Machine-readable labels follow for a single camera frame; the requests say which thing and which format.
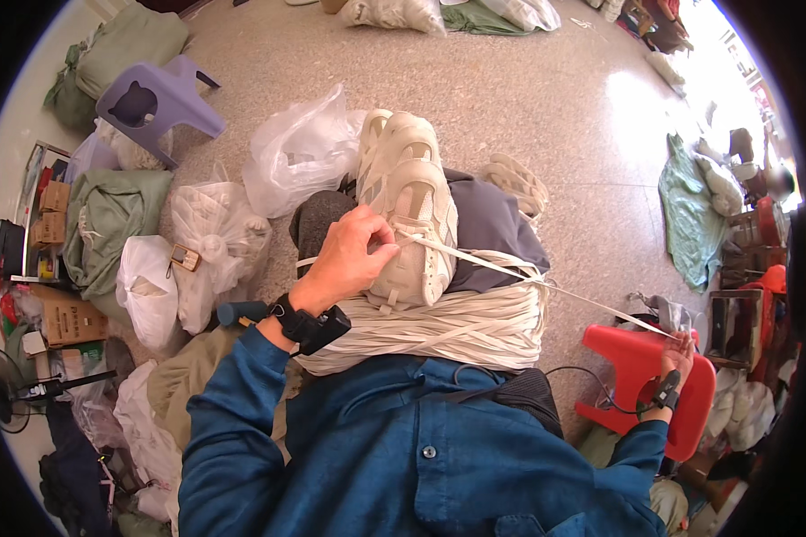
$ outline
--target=red plastic stool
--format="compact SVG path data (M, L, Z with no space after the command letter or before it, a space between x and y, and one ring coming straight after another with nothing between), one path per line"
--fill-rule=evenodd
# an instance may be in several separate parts
M659 377L660 356L665 336L654 332L629 332L621 328L590 325L585 329L582 345L612 362L615 368L615 403L626 410L636 408L642 387ZM669 424L666 456L684 462L695 453L701 433L711 411L716 373L710 361L696 353L693 370L681 391L675 415ZM625 435L639 419L615 408L601 410L577 401L576 413Z

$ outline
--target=blue shirt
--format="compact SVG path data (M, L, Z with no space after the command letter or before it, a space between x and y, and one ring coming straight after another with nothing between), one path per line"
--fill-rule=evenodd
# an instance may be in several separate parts
M287 405L283 465L271 420L283 350L249 328L188 402L180 534L665 535L648 490L668 425L630 430L609 467L522 410L442 394L494 386L439 358L373 357Z

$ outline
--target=speckled floor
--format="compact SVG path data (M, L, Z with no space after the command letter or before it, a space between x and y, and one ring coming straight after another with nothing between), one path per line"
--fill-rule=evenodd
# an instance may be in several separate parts
M227 130L215 140L188 128L176 132L173 156L180 167L173 186L207 180L215 159L240 180L250 136L261 123L342 81L349 108L407 110L429 119L446 166L478 172L491 153L503 151L537 174L551 199L540 238L550 276L565 289L625 310L634 290L703 310L705 297L689 290L665 252L656 190L666 133L691 139L698 135L695 121L645 62L644 46L582 0L553 5L563 27L549 34L432 38L340 27L318 4L252 0L234 8L230 0L215 0L188 17L193 40L187 54L222 83L204 97L224 116ZM161 234L172 238L169 202L162 214ZM258 299L274 299L295 278L289 221L273 222ZM610 317L561 296L549 316L540 367L577 364L608 375L606 361L579 342L585 327L608 324ZM129 331L114 331L138 363L154 356ZM550 380L574 442L588 424L573 412L573 401L592 399L595 384L578 372Z

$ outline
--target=black wrist strap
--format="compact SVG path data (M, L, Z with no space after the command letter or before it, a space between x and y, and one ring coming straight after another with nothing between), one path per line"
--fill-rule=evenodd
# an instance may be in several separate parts
M266 317L275 316L281 323L283 337L298 343L298 354L309 356L347 333L352 324L349 317L337 306L331 306L319 317L303 309L295 311L290 295L284 293L269 306Z
M678 393L675 391L681 381L681 373L677 370L669 371L666 378L660 382L651 401L660 408L670 408L672 412L677 408Z

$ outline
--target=purple plastic stool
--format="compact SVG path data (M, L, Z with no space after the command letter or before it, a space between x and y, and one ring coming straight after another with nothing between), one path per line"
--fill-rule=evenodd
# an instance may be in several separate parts
M183 54L161 68L139 62L113 81L96 103L95 111L173 169L179 165L158 146L164 133L177 124L190 124L217 138L227 128L224 119L197 94L195 79L212 88L221 87ZM154 117L144 124L149 113Z

